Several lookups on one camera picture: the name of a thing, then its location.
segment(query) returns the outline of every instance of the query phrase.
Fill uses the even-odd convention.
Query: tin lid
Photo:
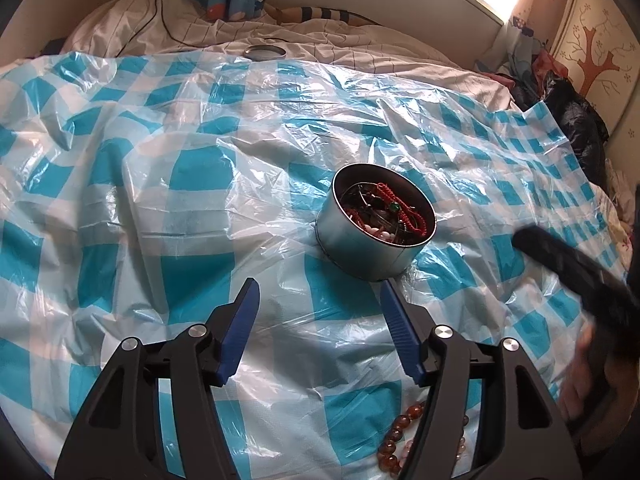
[[[275,45],[252,45],[244,51],[244,57],[251,61],[272,61],[282,59],[287,55],[287,51]]]

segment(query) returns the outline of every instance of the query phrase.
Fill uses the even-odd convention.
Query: amber bead
[[[393,442],[397,442],[402,438],[402,431],[397,428],[391,428],[386,432],[385,440],[392,440]]]
[[[393,468],[396,467],[396,465],[398,465],[398,459],[396,458],[395,455],[385,455],[378,462],[380,471],[385,471],[385,472],[392,471]]]
[[[411,424],[411,419],[406,415],[398,415],[393,421],[391,425],[392,428],[398,428],[398,430],[404,430],[404,428],[408,428],[409,424]]]
[[[422,416],[422,406],[420,404],[414,404],[406,409],[406,414],[409,418],[416,419]]]
[[[393,455],[396,450],[396,444],[391,440],[385,440],[380,447],[378,448],[378,452],[383,455]]]

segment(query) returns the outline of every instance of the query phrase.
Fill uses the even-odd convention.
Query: hand
[[[582,414],[584,399],[591,391],[591,371],[587,352],[593,339],[594,326],[585,325],[575,343],[574,360],[569,364],[560,387],[558,407],[564,420],[573,420]],[[603,419],[585,436],[580,444],[582,453],[590,455],[608,447],[625,429],[638,401],[638,362],[609,356],[605,364],[607,382],[616,392],[616,399]]]

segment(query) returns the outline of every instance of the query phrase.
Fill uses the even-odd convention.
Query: round tin can
[[[359,182],[387,184],[398,198],[415,207],[427,224],[420,243],[403,246],[386,242],[360,229],[340,206],[340,198]],[[350,164],[335,174],[316,220],[316,237],[324,253],[356,278],[378,282],[405,270],[436,231],[436,217],[427,197],[405,177],[375,164]]]

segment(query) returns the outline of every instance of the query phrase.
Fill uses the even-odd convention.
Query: teal and white plastic sheet
[[[552,393],[579,303],[511,247],[514,228],[536,222],[623,272],[544,104],[489,112],[393,76],[207,52],[43,57],[0,78],[0,162],[0,406],[49,470],[118,341],[172,338],[252,277],[257,320],[214,389],[241,477],[382,478],[377,446],[426,393],[402,372],[379,287],[316,243],[346,164],[399,171],[433,203],[407,299],[467,338],[517,338]],[[473,442],[475,382],[468,399]],[[167,381],[160,404],[179,473]]]

